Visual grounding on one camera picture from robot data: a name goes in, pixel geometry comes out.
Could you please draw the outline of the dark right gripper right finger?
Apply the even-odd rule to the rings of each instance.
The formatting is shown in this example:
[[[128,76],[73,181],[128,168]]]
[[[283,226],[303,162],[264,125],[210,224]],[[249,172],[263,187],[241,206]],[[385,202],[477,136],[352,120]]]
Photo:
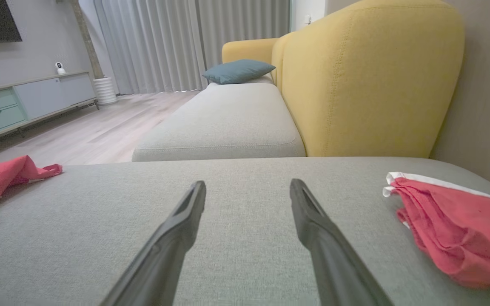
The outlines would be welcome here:
[[[301,179],[290,184],[300,242],[309,250],[322,306],[393,306],[342,231]]]

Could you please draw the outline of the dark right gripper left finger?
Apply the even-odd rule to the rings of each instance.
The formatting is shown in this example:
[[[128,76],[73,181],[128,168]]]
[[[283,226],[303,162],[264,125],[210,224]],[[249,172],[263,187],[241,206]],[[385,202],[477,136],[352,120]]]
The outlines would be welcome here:
[[[156,229],[100,306],[172,306],[185,254],[198,234],[206,185],[197,181]]]

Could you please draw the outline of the red white sports shorts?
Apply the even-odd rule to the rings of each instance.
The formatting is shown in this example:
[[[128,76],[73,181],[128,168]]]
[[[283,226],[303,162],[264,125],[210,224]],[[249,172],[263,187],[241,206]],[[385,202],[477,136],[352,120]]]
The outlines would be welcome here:
[[[389,172],[383,196],[434,265],[459,285],[490,288],[490,194],[418,174]]]

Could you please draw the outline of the large grey sofa ottoman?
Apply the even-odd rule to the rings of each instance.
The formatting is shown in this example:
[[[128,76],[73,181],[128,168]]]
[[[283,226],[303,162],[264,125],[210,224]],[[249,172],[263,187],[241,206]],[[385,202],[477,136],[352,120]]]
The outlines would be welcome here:
[[[0,305],[98,306],[195,181],[206,184],[175,305],[319,305],[289,187],[302,179],[395,306],[490,306],[458,285],[401,224],[389,172],[490,194],[490,182],[432,159],[331,157],[66,165],[0,200]]]

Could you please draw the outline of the grey sofa seat cushion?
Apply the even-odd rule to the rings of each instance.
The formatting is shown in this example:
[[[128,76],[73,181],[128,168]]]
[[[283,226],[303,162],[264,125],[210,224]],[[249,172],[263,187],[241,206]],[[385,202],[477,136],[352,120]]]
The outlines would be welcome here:
[[[212,83],[144,134],[132,161],[305,156],[302,138],[275,85]]]

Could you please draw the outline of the white ribbed plant pot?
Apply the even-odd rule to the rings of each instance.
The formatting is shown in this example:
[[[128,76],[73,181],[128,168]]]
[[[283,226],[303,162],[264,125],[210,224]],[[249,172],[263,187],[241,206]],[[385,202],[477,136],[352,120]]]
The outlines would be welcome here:
[[[97,94],[97,104],[99,106],[117,103],[117,95],[114,91],[111,77],[95,78],[93,83]]]

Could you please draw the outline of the yellow sofa backrest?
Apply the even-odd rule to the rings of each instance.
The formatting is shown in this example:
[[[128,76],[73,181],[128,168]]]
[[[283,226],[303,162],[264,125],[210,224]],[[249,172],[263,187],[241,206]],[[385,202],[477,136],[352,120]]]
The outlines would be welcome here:
[[[360,0],[223,62],[273,66],[309,157],[428,158],[461,71],[464,23],[442,0]]]

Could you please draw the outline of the teal throw pillow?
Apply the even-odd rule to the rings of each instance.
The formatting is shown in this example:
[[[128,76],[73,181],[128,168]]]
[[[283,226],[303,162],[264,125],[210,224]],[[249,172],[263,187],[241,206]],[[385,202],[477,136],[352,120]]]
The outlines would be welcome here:
[[[266,62],[240,59],[216,65],[206,70],[202,76],[218,85],[234,85],[260,78],[275,69],[275,66]]]

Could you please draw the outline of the grey green tv cabinet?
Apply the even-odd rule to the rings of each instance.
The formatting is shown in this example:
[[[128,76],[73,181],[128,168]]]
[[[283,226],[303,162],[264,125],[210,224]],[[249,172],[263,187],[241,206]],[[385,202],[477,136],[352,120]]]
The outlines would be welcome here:
[[[97,95],[87,71],[0,86],[0,137],[91,104]]]

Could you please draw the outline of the grey pleated curtain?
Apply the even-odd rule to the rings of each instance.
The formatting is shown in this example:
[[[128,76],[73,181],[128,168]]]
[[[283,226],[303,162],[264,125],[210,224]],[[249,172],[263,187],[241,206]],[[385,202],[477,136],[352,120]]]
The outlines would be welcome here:
[[[290,31],[291,0],[93,0],[121,95],[205,89],[230,41]]]

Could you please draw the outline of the green potted plant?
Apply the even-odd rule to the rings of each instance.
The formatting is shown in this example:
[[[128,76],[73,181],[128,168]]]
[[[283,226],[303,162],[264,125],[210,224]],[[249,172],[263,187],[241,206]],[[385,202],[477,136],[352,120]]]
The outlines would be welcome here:
[[[97,53],[95,51],[93,41],[91,39],[88,30],[87,21],[84,19],[83,10],[80,7],[79,0],[70,0],[70,4],[73,8],[73,12],[76,17],[78,27],[80,29],[80,33],[82,35],[85,48],[87,50],[88,58],[90,60],[90,65],[93,69],[94,79],[104,78],[105,76],[100,66],[100,62],[98,60]]]

